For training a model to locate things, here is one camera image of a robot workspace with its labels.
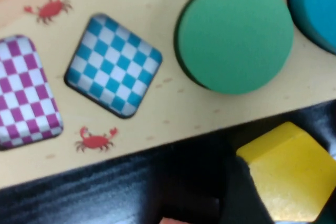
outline yellow wooden block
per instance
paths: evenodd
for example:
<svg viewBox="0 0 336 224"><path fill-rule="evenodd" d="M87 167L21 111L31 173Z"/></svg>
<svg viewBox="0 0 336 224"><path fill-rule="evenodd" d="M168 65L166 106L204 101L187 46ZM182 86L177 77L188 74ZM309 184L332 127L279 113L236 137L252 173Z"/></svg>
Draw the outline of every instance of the yellow wooden block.
<svg viewBox="0 0 336 224"><path fill-rule="evenodd" d="M274 221L315 221L336 187L336 161L307 132L285 123L241 147Z"/></svg>

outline red crab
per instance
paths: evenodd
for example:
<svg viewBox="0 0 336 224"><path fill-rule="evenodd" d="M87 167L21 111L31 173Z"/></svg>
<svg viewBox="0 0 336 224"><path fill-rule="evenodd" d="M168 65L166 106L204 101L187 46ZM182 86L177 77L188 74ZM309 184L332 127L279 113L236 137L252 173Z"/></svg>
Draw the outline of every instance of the red crab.
<svg viewBox="0 0 336 224"><path fill-rule="evenodd" d="M75 143L77 145L77 151L82 150L84 152L86 148L100 148L100 150L102 151L104 147L107 151L109 149L109 145L114 146L114 144L110 142L110 140L117 134L117 132L117 128L114 128L113 130L110 130L111 135L109 137L107 137L106 134L104 134L103 136L98 136L92 135L88 131L87 127L82 127L79 133L83 141L77 141Z"/></svg>
<svg viewBox="0 0 336 224"><path fill-rule="evenodd" d="M31 6L25 6L25 12L37 15L37 21L42 20L48 25L47 21L52 21L52 17L57 16L62 10L68 13L68 9L72 9L70 1L68 0L49 0L47 4L42 7L38 7L37 11L34 12Z"/></svg>

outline checkered square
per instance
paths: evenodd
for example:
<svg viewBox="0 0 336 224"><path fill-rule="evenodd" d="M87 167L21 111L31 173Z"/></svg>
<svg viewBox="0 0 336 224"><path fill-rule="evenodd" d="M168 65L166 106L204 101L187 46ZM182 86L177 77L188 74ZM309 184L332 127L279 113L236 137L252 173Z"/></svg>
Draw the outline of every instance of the checkered square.
<svg viewBox="0 0 336 224"><path fill-rule="evenodd" d="M62 132L62 119L33 43L0 40L0 146L12 148Z"/></svg>
<svg viewBox="0 0 336 224"><path fill-rule="evenodd" d="M66 74L68 85L122 118L138 109L161 53L105 15L91 19Z"/></svg>

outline green circular piece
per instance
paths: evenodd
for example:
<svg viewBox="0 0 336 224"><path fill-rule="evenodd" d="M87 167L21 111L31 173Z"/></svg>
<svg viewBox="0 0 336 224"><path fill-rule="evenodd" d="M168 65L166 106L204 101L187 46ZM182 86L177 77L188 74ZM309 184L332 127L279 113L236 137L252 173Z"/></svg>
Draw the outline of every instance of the green circular piece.
<svg viewBox="0 0 336 224"><path fill-rule="evenodd" d="M186 73L225 94L269 82L284 66L294 37L283 0L191 0L175 35Z"/></svg>

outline dark fabric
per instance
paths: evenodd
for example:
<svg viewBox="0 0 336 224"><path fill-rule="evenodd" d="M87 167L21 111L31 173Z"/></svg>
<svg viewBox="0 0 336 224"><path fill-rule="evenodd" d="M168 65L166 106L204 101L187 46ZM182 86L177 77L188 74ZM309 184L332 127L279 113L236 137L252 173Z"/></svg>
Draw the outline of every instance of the dark fabric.
<svg viewBox="0 0 336 224"><path fill-rule="evenodd" d="M276 124L264 120L252 135L239 135L241 142L232 136L250 132L246 125L1 190L0 224L158 224L165 206L181 219L204 218L195 224L218 224L219 209L220 224L262 224L267 215L249 172L225 140L238 148L289 120L336 157L334 108L328 102L280 115Z"/></svg>
<svg viewBox="0 0 336 224"><path fill-rule="evenodd" d="M245 161L235 155L225 159L226 190L220 224L273 224L256 190Z"/></svg>

